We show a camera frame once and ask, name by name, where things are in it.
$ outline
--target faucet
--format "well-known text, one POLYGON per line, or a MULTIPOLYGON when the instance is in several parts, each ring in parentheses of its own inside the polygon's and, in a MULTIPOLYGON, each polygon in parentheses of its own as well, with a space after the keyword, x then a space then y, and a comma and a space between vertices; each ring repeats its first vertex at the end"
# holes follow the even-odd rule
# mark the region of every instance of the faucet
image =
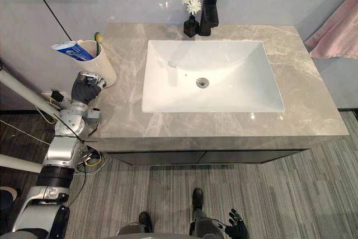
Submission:
POLYGON ((216 0, 203 0, 198 34, 200 36, 210 36, 211 28, 219 25, 218 10, 216 0))

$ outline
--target small black vase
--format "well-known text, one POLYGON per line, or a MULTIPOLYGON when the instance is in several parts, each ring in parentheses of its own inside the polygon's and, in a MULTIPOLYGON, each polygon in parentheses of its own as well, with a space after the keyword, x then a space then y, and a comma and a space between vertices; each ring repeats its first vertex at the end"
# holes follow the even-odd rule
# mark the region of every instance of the small black vase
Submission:
POLYGON ((188 37, 195 36, 199 31, 199 22, 195 20, 195 16, 190 13, 189 20, 184 22, 184 34, 188 37))

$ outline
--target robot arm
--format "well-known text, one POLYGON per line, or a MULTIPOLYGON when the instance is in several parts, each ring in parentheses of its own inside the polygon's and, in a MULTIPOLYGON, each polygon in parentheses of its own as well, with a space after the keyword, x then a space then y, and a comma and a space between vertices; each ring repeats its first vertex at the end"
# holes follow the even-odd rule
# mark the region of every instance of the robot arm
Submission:
POLYGON ((14 233, 8 234, 11 238, 25 238, 24 232, 29 233, 29 238, 64 238, 70 213, 64 203, 69 198, 74 172, 93 152, 83 142, 100 120, 100 111, 89 109, 88 104, 104 86, 105 81, 96 74, 78 74, 72 87, 71 106, 60 112, 43 168, 13 225, 14 233))

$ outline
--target white cup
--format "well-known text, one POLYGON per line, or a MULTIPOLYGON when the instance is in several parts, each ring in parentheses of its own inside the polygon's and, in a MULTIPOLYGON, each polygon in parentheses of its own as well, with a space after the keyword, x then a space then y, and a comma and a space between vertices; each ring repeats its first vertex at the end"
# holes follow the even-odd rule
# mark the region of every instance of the white cup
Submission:
POLYGON ((98 74, 106 81, 106 88, 112 86, 117 79, 117 74, 114 71, 110 61, 108 60, 102 45, 100 44, 100 53, 98 56, 96 56, 97 43, 94 40, 78 40, 77 43, 94 57, 89 61, 78 61, 72 58, 74 61, 76 61, 76 64, 80 67, 81 71, 98 74))

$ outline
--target floor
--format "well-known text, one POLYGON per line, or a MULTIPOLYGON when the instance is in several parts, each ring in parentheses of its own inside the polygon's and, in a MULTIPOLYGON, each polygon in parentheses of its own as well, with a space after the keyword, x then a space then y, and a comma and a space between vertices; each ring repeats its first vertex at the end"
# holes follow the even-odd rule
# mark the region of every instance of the floor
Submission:
MULTIPOLYGON (((111 159, 87 176, 71 206, 66 238, 113 236, 143 210, 151 214, 156 232, 188 234, 195 187, 204 191, 209 216, 227 222, 230 208, 236 208, 251 238, 358 238, 358 121, 352 112, 341 115, 349 137, 263 165, 131 167, 111 159)), ((38 115, 1 119, 45 141, 53 135, 38 115)), ((46 145, 3 124, 0 131, 1 153, 41 162, 46 145)), ((2 185, 19 186, 24 193, 36 179, 32 173, 0 172, 2 185)), ((83 176, 75 176, 72 198, 82 182, 83 176)))

